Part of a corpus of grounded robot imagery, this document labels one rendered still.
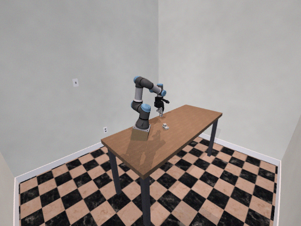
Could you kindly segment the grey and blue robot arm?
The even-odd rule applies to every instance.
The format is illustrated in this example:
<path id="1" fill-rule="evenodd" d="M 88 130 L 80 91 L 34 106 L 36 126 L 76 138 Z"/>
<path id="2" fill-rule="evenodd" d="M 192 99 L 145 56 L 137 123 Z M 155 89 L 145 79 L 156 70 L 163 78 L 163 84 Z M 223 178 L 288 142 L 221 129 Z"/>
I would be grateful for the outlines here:
<path id="1" fill-rule="evenodd" d="M 141 76 L 135 76 L 134 83 L 136 87 L 135 98 L 131 103 L 131 107 L 139 113 L 139 119 L 136 122 L 135 126 L 139 129 L 148 129 L 151 106 L 148 104 L 143 104 L 143 88 L 149 89 L 151 93 L 156 93 L 157 97 L 164 97 L 166 95 L 166 91 L 163 90 L 163 84 L 157 84 L 156 86 L 148 79 Z"/>

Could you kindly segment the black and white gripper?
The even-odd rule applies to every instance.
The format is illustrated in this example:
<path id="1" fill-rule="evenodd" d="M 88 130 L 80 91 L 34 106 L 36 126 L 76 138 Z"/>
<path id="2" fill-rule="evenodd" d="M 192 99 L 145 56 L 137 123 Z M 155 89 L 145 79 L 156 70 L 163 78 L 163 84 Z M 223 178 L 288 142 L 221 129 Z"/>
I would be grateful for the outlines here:
<path id="1" fill-rule="evenodd" d="M 156 108 L 158 108 L 156 111 L 158 112 L 158 113 L 161 113 L 161 116 L 162 116 L 162 114 L 163 114 L 163 111 L 164 111 L 164 102 L 163 101 L 161 101 L 161 99 L 162 99 L 163 97 L 155 97 L 155 102 L 154 102 L 154 106 L 156 107 Z"/>

